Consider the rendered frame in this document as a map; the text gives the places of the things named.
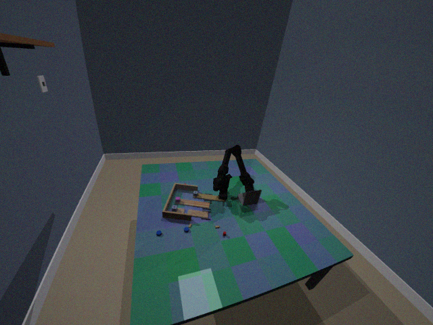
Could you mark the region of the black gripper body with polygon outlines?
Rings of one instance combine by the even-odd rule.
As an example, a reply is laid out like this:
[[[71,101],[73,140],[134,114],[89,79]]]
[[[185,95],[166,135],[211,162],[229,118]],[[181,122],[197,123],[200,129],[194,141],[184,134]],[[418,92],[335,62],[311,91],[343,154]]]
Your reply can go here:
[[[219,194],[219,199],[227,200],[227,189],[229,185],[222,185],[221,186],[221,193]]]

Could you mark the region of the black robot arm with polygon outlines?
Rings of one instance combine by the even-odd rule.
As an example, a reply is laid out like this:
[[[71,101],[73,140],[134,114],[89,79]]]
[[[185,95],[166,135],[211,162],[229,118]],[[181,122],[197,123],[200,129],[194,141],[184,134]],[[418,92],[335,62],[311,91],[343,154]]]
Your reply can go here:
[[[221,192],[221,186],[222,185],[229,185],[229,180],[230,178],[232,178],[232,176],[230,174],[228,174],[228,164],[229,164],[229,159],[231,156],[231,153],[234,155],[234,157],[236,158],[238,167],[240,169],[240,181],[242,182],[243,186],[245,186],[245,190],[246,192],[252,192],[254,191],[254,180],[251,178],[250,174],[246,171],[246,168],[244,166],[244,162],[242,160],[242,150],[241,147],[239,145],[236,145],[232,148],[229,148],[225,151],[225,155],[224,155],[224,159],[222,162],[222,165],[219,167],[218,170],[218,175],[216,178],[214,178],[213,181],[213,190],[216,191],[220,191]],[[228,175],[226,175],[228,174]]]

